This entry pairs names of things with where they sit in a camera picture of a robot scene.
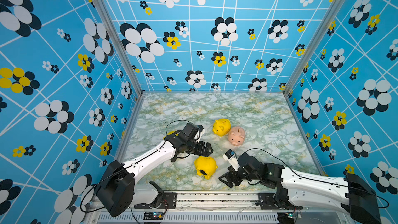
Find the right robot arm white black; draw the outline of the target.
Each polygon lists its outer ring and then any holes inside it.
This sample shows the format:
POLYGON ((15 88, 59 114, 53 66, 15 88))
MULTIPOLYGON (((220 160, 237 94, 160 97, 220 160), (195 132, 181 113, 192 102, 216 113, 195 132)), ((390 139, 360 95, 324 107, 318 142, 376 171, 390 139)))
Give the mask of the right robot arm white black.
POLYGON ((304 173, 275 163, 260 162, 246 152, 232 150, 224 154, 230 163, 219 180, 229 188, 244 180, 274 189, 274 194, 260 194, 262 209, 302 210, 317 207, 341 212, 362 224, 380 224, 376 192, 359 176, 327 177, 304 173))

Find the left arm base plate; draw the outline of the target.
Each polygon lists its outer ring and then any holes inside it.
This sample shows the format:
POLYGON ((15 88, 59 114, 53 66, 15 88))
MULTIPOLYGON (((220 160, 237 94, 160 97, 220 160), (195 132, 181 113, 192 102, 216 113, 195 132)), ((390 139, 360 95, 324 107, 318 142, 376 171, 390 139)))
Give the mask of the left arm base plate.
POLYGON ((157 196, 150 204, 140 203, 134 205, 134 209, 175 209, 177 203, 176 192, 166 192, 157 196))

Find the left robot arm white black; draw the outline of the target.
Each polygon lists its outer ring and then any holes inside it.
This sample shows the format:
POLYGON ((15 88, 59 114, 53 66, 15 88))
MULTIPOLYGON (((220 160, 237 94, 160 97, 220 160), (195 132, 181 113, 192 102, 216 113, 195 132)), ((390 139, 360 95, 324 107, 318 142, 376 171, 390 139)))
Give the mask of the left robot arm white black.
POLYGON ((113 161, 97 184, 95 195, 112 217, 138 204, 151 208, 164 205, 164 191, 159 185, 138 182, 162 163, 175 162, 182 153, 209 157, 213 149, 210 143, 201 141, 204 133, 202 125, 188 122, 182 130, 167 134, 159 145, 139 157, 123 163, 113 161))

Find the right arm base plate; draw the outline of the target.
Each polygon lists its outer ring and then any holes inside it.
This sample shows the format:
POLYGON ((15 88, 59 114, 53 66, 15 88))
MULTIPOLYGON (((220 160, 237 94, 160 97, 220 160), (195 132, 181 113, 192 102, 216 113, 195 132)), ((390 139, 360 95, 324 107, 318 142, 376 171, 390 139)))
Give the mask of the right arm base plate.
POLYGON ((258 202, 256 205, 260 206, 261 209, 270 209, 270 210, 302 210, 302 206, 297 206, 292 204, 289 201, 288 196, 279 196, 277 198, 277 193, 258 193, 258 202))

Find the yellow piggy bank back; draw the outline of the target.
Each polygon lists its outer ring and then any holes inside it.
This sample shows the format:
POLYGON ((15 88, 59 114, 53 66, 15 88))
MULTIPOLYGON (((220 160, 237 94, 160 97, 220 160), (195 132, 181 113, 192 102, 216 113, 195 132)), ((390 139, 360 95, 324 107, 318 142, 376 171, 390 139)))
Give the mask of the yellow piggy bank back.
POLYGON ((228 134, 230 129, 231 129, 230 120, 224 119, 224 118, 215 120, 215 122, 212 126, 212 131, 214 132, 214 134, 216 134, 220 137, 228 134))

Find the yellow piggy bank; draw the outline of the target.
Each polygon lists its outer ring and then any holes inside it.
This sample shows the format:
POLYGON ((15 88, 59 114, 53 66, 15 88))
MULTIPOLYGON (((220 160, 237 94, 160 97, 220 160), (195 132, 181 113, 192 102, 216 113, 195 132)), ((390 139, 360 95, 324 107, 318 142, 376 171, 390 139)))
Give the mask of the yellow piggy bank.
POLYGON ((175 139, 178 137, 180 132, 181 132, 180 130, 169 132, 164 139, 165 140, 175 139))
POLYGON ((231 129, 230 120, 224 119, 224 118, 215 120, 215 122, 212 126, 212 131, 214 132, 214 134, 216 134, 220 137, 228 134, 230 129, 231 129))
POLYGON ((212 157, 198 157, 194 161, 195 169, 198 176, 203 176, 205 179, 210 179, 215 173, 218 166, 214 158, 212 157))

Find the yellow piggy bank front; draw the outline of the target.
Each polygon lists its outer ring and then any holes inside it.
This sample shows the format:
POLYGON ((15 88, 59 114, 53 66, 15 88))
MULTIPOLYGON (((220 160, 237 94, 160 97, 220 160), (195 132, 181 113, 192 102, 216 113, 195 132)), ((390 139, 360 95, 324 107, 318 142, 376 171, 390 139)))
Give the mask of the yellow piggy bank front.
POLYGON ((164 139, 165 140, 175 139, 178 137, 180 132, 181 132, 180 130, 169 132, 164 139))

